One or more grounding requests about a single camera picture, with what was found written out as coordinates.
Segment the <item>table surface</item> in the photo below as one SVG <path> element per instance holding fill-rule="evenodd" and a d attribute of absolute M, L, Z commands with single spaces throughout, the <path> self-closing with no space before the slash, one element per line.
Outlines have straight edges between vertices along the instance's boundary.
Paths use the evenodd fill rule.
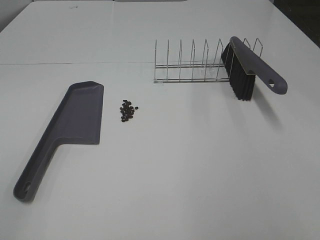
<path fill-rule="evenodd" d="M 153 84 L 155 39 L 233 35 L 261 39 L 286 95 L 259 79 L 250 102 L 227 82 Z M 0 239 L 319 239 L 319 53 L 267 0 L 30 4 L 0 33 Z M 60 146 L 19 202 L 16 181 L 84 81 L 104 85 L 100 144 Z M 139 106 L 126 123 L 122 99 Z"/>

